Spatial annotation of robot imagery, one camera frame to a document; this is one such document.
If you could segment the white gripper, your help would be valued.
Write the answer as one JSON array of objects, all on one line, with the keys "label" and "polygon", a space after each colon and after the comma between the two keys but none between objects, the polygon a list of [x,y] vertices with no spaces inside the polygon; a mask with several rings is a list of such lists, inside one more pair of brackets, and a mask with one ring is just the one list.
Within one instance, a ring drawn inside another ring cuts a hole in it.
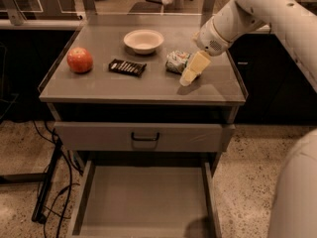
[{"label": "white gripper", "polygon": [[224,17],[212,17],[193,36],[196,46],[202,50],[192,55],[179,80],[182,86],[189,86],[210,64],[211,57],[225,52],[232,45],[231,21]]}]

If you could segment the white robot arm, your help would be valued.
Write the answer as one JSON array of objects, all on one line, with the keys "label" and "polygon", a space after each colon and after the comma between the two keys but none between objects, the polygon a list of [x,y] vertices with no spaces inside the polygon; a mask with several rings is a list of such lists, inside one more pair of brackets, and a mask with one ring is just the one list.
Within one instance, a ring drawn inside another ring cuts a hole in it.
[{"label": "white robot arm", "polygon": [[[288,51],[311,86],[317,84],[317,16],[295,0],[230,0],[193,37],[205,57],[225,52],[263,25]],[[317,130],[285,157],[275,187],[268,238],[317,238]]]}]

